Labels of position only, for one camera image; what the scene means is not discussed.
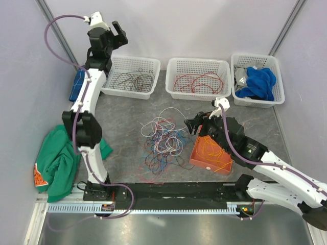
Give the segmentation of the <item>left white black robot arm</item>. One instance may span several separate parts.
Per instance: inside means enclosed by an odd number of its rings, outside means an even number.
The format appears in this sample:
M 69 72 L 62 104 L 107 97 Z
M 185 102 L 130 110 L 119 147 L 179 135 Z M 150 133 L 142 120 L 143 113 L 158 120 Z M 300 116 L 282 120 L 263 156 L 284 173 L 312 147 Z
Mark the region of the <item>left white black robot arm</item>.
M 104 23 L 91 24 L 88 31 L 90 48 L 84 64 L 85 77 L 77 100 L 62 120 L 75 150 L 83 157 L 88 180 L 84 188 L 84 201 L 108 201 L 112 197 L 112 184 L 104 167 L 100 150 L 102 128 L 95 118 L 95 108 L 100 91 L 112 67 L 112 52 L 126 45 L 125 31 L 113 21 L 115 35 Z

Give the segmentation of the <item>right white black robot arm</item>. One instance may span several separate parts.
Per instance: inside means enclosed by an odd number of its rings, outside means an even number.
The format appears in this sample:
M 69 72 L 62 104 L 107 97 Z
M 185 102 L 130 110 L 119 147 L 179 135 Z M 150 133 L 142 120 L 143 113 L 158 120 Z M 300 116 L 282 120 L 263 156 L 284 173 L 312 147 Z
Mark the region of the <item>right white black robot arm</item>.
M 234 188 L 238 200 L 251 197 L 274 202 L 298 213 L 313 227 L 326 230 L 326 183 L 303 174 L 266 146 L 246 136 L 243 126 L 233 117 L 199 112 L 184 123 L 191 134 L 209 136 L 230 154 L 236 164 L 268 176 L 279 184 L 272 186 L 242 175 Z

